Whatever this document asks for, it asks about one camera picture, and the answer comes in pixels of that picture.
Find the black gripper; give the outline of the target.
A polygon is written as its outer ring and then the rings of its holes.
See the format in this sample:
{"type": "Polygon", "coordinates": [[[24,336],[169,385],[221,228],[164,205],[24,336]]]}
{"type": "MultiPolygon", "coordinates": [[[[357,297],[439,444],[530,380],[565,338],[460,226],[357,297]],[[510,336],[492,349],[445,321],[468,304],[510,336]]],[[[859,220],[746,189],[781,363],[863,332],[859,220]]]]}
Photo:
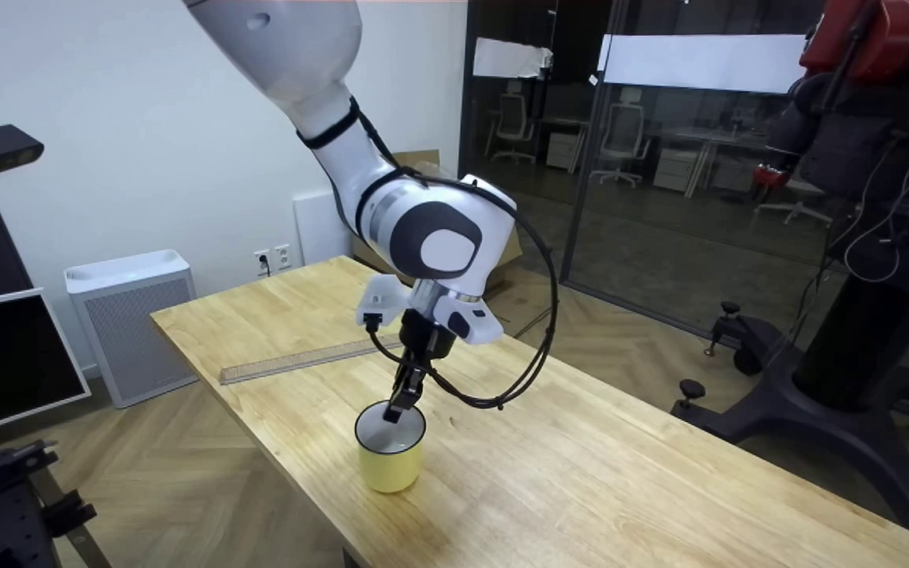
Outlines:
{"type": "Polygon", "coordinates": [[[406,408],[401,398],[408,391],[411,408],[423,398],[423,380],[437,360],[443,360],[455,345],[455,336],[418,310],[401,317],[401,363],[398,363],[398,388],[393,388],[387,402],[387,423],[398,423],[406,408]]]}

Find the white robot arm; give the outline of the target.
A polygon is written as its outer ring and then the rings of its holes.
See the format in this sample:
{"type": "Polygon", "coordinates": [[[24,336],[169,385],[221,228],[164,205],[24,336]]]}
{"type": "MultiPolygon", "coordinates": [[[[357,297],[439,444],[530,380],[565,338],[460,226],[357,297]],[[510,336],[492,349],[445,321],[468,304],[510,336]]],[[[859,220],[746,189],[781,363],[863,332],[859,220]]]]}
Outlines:
{"type": "Polygon", "coordinates": [[[479,178],[433,181],[401,168],[343,85],[362,18],[357,0],[182,0],[221,53],[293,124],[327,171],[343,228],[413,281],[406,353],[390,396],[395,423],[423,396],[451,342],[492,345],[482,293],[517,205],[479,178]]]}

